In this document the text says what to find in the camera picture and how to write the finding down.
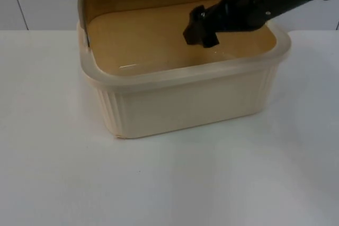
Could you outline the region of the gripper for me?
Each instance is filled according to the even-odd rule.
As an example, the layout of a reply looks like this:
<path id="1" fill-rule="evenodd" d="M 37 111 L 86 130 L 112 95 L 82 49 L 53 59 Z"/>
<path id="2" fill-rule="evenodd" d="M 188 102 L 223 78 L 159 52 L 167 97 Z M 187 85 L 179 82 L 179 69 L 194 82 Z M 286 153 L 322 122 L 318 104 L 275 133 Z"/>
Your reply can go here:
<path id="1" fill-rule="evenodd" d="M 220 0 L 205 9 L 196 6 L 183 32 L 186 44 L 212 48 L 219 44 L 215 32 L 245 32 L 261 28 L 272 19 L 267 0 Z"/>

